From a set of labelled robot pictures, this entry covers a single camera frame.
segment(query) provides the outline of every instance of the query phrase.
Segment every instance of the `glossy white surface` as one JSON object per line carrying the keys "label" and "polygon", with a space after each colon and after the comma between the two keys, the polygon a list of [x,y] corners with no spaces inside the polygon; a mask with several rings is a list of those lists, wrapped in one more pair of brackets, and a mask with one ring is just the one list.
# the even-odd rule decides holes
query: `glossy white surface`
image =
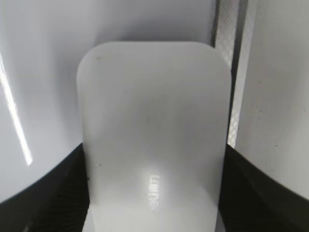
{"label": "glossy white surface", "polygon": [[213,232],[230,71],[201,43],[107,43],[77,75],[96,231]]}
{"label": "glossy white surface", "polygon": [[309,1],[260,0],[236,149],[309,199]]}
{"label": "glossy white surface", "polygon": [[82,141],[76,71],[91,48],[124,39],[208,42],[213,2],[0,0],[0,202]]}

